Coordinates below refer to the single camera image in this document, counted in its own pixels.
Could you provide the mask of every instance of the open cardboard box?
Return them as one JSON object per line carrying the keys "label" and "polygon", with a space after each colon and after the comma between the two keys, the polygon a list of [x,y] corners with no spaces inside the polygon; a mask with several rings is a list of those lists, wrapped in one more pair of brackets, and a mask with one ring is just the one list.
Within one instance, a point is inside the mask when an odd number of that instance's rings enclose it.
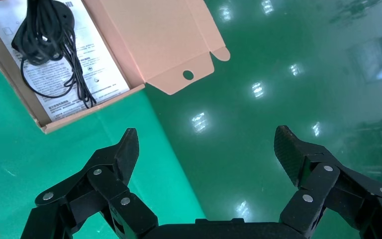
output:
{"label": "open cardboard box", "polygon": [[[149,83],[171,95],[214,72],[228,49],[203,0],[83,0],[129,91],[91,109],[51,122],[23,83],[19,68],[0,40],[0,71],[36,124],[50,133],[132,95]],[[191,71],[187,80],[184,72]]]}

